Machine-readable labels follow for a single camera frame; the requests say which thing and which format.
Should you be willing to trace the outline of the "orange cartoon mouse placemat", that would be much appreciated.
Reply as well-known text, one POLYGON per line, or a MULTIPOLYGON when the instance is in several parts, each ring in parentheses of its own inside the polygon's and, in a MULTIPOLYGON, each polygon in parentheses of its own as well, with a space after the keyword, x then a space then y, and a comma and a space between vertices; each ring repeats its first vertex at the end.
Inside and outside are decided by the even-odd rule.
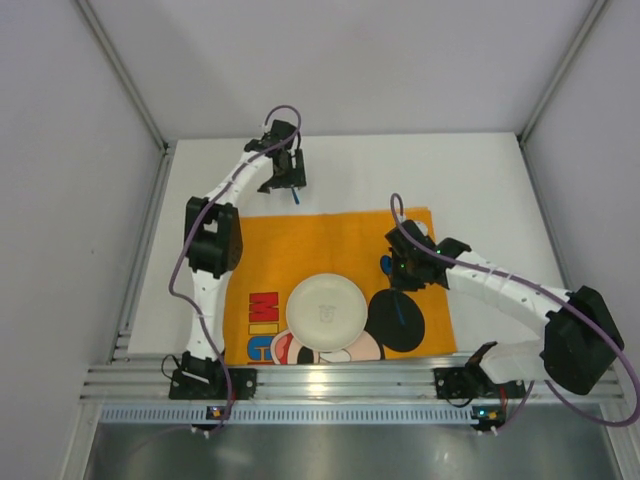
POLYGON ((383 211, 249 217, 244 251, 226 294, 225 357, 231 366, 303 365, 408 359, 456 352, 447 294, 439 286, 400 293, 402 326, 380 259, 394 226, 383 211), (369 308, 364 332, 345 349, 302 346, 286 322, 293 289, 313 275, 353 281, 369 308))

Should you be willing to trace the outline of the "cream round plate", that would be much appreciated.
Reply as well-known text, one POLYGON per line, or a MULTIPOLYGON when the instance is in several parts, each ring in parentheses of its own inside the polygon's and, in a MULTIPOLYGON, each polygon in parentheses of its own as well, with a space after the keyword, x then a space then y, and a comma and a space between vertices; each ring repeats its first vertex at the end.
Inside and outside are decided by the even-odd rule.
POLYGON ((367 302, 348 278, 322 273, 300 282, 286 304, 287 327, 304 347, 334 352, 354 343, 364 332, 367 302))

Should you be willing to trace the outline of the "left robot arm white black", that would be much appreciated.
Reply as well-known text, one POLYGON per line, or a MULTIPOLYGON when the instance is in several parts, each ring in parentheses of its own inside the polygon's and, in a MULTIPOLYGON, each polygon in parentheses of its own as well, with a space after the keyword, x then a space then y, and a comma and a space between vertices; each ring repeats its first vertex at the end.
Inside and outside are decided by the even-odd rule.
POLYGON ((240 208, 256 193, 306 185, 299 128, 273 120, 263 135, 244 146, 240 160, 204 197, 186 205, 181 259, 191 271, 192 327, 180 376, 215 394, 228 385, 223 366, 225 298, 243 253, 240 208))

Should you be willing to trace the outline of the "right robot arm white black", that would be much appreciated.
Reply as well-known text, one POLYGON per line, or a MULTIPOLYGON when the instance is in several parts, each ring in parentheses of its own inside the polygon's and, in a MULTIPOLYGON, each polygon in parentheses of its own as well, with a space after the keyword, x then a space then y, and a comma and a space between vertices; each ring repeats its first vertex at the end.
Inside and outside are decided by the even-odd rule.
POLYGON ((406 220, 385 236, 391 251, 391 284, 401 291, 429 285, 474 298, 518 321, 535 339, 483 344, 471 362, 494 384, 552 381, 587 395, 623 349, 603 296, 537 285, 483 258, 454 238, 435 243, 406 220))

